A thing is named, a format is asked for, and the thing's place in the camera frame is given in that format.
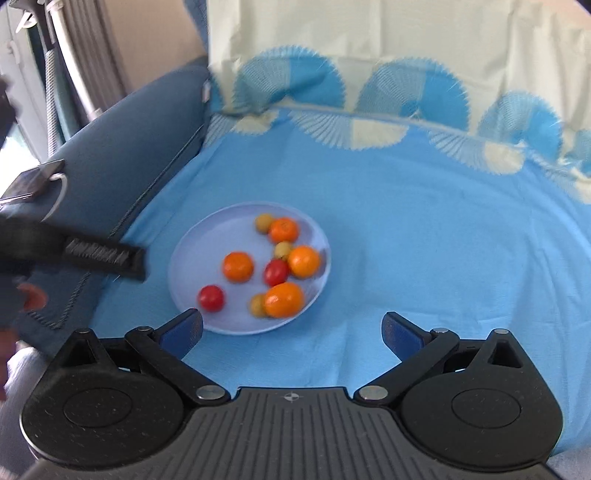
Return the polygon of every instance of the smartphone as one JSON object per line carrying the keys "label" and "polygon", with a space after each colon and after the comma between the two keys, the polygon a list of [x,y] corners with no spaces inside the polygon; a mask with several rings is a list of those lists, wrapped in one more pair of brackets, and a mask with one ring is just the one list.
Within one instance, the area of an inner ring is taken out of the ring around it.
{"label": "smartphone", "polygon": [[54,160],[22,172],[0,197],[0,205],[29,202],[47,186],[49,177],[64,168],[64,160]]}

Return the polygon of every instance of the blue cushion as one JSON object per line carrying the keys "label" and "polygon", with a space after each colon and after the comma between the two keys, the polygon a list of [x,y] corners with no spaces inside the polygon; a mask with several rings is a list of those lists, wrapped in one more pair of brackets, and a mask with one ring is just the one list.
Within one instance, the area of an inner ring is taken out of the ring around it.
{"label": "blue cushion", "polygon": [[[69,186],[50,222],[121,238],[199,152],[207,130],[201,98],[208,76],[206,62],[196,60],[129,95],[72,137],[55,156],[66,160]],[[59,188],[51,184],[34,203],[7,212],[42,218]],[[73,330],[89,324],[104,279],[68,268],[35,271],[30,281],[48,292],[49,303],[18,318],[21,339],[55,354]]]}

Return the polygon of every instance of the blue bedsheet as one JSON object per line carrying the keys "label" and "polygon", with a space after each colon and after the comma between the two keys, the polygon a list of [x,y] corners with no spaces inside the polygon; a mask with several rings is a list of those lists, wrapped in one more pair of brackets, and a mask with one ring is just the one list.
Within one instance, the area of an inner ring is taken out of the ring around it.
{"label": "blue bedsheet", "polygon": [[206,215],[256,200],[292,205],[318,221],[332,246],[329,282],[281,329],[206,332],[185,357],[189,365],[231,392],[241,385],[353,392],[398,362],[381,340],[389,310],[464,338],[506,327],[560,402],[557,452],[591,445],[591,206],[530,161],[502,176],[451,160],[422,127],[390,147],[350,150],[322,144],[281,111],[264,134],[226,134],[129,230],[127,241],[149,247],[150,276],[107,286],[97,334],[119,336],[175,316],[167,267],[180,238]]}

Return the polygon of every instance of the metal screw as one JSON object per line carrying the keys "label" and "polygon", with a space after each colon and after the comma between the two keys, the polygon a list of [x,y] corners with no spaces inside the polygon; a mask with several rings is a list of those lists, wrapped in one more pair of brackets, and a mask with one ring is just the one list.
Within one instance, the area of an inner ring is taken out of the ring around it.
{"label": "metal screw", "polygon": [[204,385],[197,389],[199,400],[219,400],[226,394],[226,391],[219,385]]}
{"label": "metal screw", "polygon": [[383,400],[388,396],[388,390],[379,385],[366,385],[359,389],[359,396],[364,400]]}

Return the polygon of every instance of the cord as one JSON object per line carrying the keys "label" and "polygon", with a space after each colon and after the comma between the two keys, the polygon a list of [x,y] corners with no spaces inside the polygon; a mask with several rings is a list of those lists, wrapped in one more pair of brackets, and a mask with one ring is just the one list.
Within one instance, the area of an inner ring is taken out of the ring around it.
{"label": "cord", "polygon": [[61,180],[60,194],[57,196],[56,202],[53,204],[53,207],[51,207],[51,210],[49,210],[49,212],[47,212],[47,215],[45,215],[45,217],[43,217],[43,220],[41,220],[42,222],[45,222],[45,220],[47,220],[56,212],[56,210],[60,206],[61,201],[66,196],[66,190],[68,189],[68,177],[66,177],[65,173],[54,173],[51,177],[49,177],[49,181],[56,180]]}

